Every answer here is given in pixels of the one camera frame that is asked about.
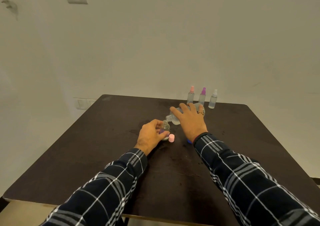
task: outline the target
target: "hand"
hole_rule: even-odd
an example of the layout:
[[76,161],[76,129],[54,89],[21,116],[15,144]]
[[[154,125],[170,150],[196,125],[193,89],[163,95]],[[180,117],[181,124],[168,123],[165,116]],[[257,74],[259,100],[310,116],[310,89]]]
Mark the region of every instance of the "hand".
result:
[[170,134],[169,131],[159,134],[162,123],[162,121],[154,119],[144,124],[140,130],[137,144],[134,147],[141,149],[145,155],[148,155],[162,139]]
[[199,113],[197,113],[194,104],[189,103],[187,105],[190,107],[190,110],[185,104],[179,104],[183,113],[178,111],[175,107],[170,107],[170,111],[179,119],[187,139],[193,142],[198,135],[205,133],[208,130],[205,121],[203,120],[203,115],[201,114],[201,112],[203,112],[203,105],[199,106]]

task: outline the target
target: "clear plastic bottle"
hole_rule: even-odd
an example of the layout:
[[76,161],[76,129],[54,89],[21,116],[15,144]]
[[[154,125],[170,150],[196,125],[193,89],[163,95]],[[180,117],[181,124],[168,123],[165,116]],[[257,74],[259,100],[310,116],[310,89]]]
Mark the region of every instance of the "clear plastic bottle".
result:
[[[197,110],[197,112],[199,111],[199,105],[200,103],[195,103],[195,109]],[[180,111],[181,113],[183,113],[183,111],[181,110],[181,108],[176,108],[178,111]],[[167,115],[165,118],[168,122],[172,122],[174,125],[179,125],[180,121],[179,119],[170,111],[170,115]]]
[[188,93],[188,98],[186,100],[186,103],[189,104],[189,103],[193,103],[193,98],[195,97],[195,87],[194,86],[191,86],[191,89]]
[[[159,134],[163,133],[164,131],[170,131],[170,125],[167,120],[164,120],[161,127]],[[162,141],[167,141],[169,139],[169,135],[162,139]]]
[[199,96],[199,103],[204,105],[205,104],[205,99],[206,99],[206,87],[203,87],[201,94]]
[[214,90],[214,93],[212,94],[209,105],[208,105],[210,109],[213,109],[214,106],[216,105],[217,98],[218,98],[218,90]]

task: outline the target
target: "shirt sleeve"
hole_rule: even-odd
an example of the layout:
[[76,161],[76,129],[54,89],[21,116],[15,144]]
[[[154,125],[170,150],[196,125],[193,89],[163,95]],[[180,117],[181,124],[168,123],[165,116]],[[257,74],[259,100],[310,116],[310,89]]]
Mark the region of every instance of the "shirt sleeve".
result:
[[142,150],[130,149],[79,187],[42,225],[115,225],[147,163]]
[[230,150],[210,133],[194,147],[241,225],[320,225],[318,215],[260,164]]

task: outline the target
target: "pink bottle cap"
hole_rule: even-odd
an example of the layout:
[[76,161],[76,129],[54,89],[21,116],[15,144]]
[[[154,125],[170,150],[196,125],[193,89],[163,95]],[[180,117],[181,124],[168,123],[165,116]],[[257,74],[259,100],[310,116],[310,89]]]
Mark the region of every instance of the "pink bottle cap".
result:
[[171,142],[171,143],[174,142],[174,134],[169,135],[169,142]]

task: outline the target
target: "finger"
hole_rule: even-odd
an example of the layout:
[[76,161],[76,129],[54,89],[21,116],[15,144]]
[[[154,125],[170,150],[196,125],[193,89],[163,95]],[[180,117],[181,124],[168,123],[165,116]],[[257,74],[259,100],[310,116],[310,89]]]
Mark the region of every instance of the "finger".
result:
[[158,134],[158,139],[161,141],[162,139],[166,138],[169,136],[170,132],[169,131],[164,131],[163,133]]
[[187,106],[190,107],[191,112],[197,112],[197,109],[193,103],[188,103]]
[[200,114],[200,115],[202,115],[201,113],[203,112],[203,105],[199,105],[199,111],[198,111],[198,113]]
[[189,111],[188,107],[186,106],[186,104],[184,103],[180,103],[179,107],[181,108],[181,110],[183,111],[183,113],[186,113]]
[[160,121],[160,120],[157,120],[157,119],[154,119],[150,122],[152,125],[154,125],[154,127],[156,126],[159,126],[163,123],[163,121]]
[[178,111],[175,107],[170,107],[170,111],[180,120],[182,113]]

